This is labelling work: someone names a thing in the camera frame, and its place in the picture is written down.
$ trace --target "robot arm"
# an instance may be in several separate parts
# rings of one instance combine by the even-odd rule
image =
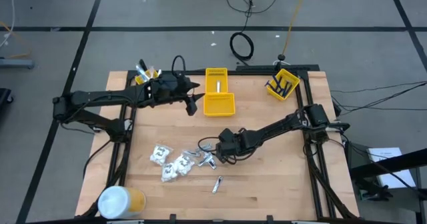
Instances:
[[[251,155],[264,144],[264,141],[295,130],[306,130],[313,141],[323,143],[328,140],[327,127],[345,131],[349,125],[345,123],[331,125],[322,105],[308,105],[257,131],[242,128],[233,133],[229,129],[224,129],[219,135],[220,142],[216,144],[216,157],[225,163],[230,157]]]
[[[104,130],[112,141],[127,141],[127,130],[131,123],[120,119],[107,119],[86,111],[86,107],[128,105],[144,108],[185,101],[188,115],[197,111],[195,102],[204,94],[188,95],[187,92],[199,87],[183,74],[164,73],[142,85],[128,87],[121,91],[76,91],[53,99],[53,118],[60,123],[80,122],[94,131]]]

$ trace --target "wooden tabletop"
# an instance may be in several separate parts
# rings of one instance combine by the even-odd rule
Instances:
[[[114,71],[109,75],[107,90],[125,87],[126,72]],[[314,103],[322,104],[329,119],[334,120],[326,74],[310,72],[310,86]],[[200,83],[195,93],[205,90],[203,75],[189,76]],[[292,131],[266,141],[252,157],[237,165],[221,164],[213,170],[209,166],[197,167],[186,177],[171,183],[162,183],[161,167],[149,160],[156,143],[173,148],[168,161],[175,160],[183,149],[195,149],[203,137],[218,136],[228,127],[237,131],[241,127],[259,129],[269,125],[297,108],[295,93],[285,101],[269,95],[264,84],[269,76],[229,76],[228,90],[234,93],[236,114],[232,117],[206,117],[203,100],[197,102],[198,111],[189,117],[185,103],[139,109],[133,131],[131,154],[127,169],[126,186],[142,190],[147,205],[142,219],[169,219],[175,213],[178,219],[232,219],[265,220],[273,215],[275,220],[315,220],[312,190],[301,131]],[[302,93],[306,105],[304,85]],[[120,106],[102,107],[100,115],[107,118],[119,116]],[[340,141],[337,133],[331,139]],[[106,133],[97,134],[91,153],[108,140]],[[329,180],[332,189],[355,215],[358,208],[344,150],[329,141],[323,145]],[[76,214],[82,214],[97,199],[105,187],[113,145],[97,155],[89,164],[83,181]],[[224,180],[216,194],[212,193],[218,176]],[[326,200],[320,185],[324,216],[328,216]]]

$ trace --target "yellow container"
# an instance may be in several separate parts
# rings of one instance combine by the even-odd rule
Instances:
[[[147,76],[150,77],[149,70],[145,71],[145,74],[147,74]],[[154,70],[153,78],[157,78],[157,77],[159,77],[159,74],[157,73],[156,70]],[[144,80],[142,79],[141,75],[136,76],[135,81],[138,85],[141,85],[142,83],[144,83]]]
[[[206,93],[203,113],[208,117],[229,117],[236,113],[233,93]]]
[[[227,68],[206,68],[205,93],[227,93],[228,77]]]
[[[229,117],[236,113],[234,94],[228,93],[227,68],[207,68],[203,113],[208,117]]]
[[[280,80],[280,87],[282,89],[285,87],[286,81],[289,81],[291,83],[291,87],[290,87],[288,93],[285,95],[285,97],[283,97],[282,95],[277,94],[270,87],[270,85],[271,85],[275,89],[277,87],[276,81],[274,81],[274,79],[268,81],[268,83],[270,84],[270,85],[266,85],[268,93],[271,94],[273,97],[277,98],[280,101],[286,100],[286,98],[289,97],[289,95],[292,93],[292,91],[294,91],[295,87],[298,84],[300,84],[300,79],[298,77],[292,75],[292,73],[290,73],[289,71],[286,71],[285,69],[280,70],[279,73],[276,74],[276,79]]]

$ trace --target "gray floor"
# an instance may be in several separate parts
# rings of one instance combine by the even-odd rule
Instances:
[[[20,27],[84,27],[95,0],[15,0]],[[239,0],[230,0],[241,5]],[[254,0],[256,8],[272,0]],[[298,0],[278,0],[248,25],[288,25]],[[413,26],[427,26],[427,0],[401,0]],[[0,21],[10,23],[10,0],[0,0]],[[243,14],[226,0],[102,0],[94,27],[242,26]],[[403,27],[393,0],[305,0],[296,26]],[[188,69],[236,67],[232,31],[91,32],[73,90],[102,90],[110,71],[133,69],[139,58],[169,69],[183,55]],[[0,223],[13,223],[35,170],[51,124],[51,99],[61,94],[82,32],[18,32],[33,49],[33,70],[0,69],[0,87],[13,90],[13,105],[0,119]],[[248,31],[255,43],[250,64],[269,65],[282,50],[283,31]],[[427,33],[417,33],[427,46]],[[236,40],[238,52],[247,47]],[[0,56],[23,52],[13,40]],[[292,33],[287,51],[292,64],[319,64],[331,89],[360,89],[427,80],[427,72],[407,32]],[[363,105],[397,90],[334,95],[345,104]],[[383,107],[425,108],[425,87]],[[404,153],[427,147],[427,112],[361,110],[342,117],[352,124],[348,137],[372,147],[400,147]],[[59,129],[36,192],[28,221],[73,217],[82,169],[92,136]],[[427,171],[422,170],[427,185]],[[383,203],[360,202],[367,219],[414,223],[413,212]]]

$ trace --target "small plastic bag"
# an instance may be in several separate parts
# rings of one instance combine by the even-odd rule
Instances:
[[[181,154],[175,161],[176,171],[185,176],[191,171],[191,167],[195,164],[195,161],[188,155]]]
[[[163,165],[166,162],[166,157],[173,151],[172,148],[164,145],[156,145],[154,147],[153,154],[149,157],[150,161],[153,161],[159,165]]]
[[[171,181],[174,180],[178,174],[176,173],[175,163],[168,163],[163,165],[161,169],[161,181]]]

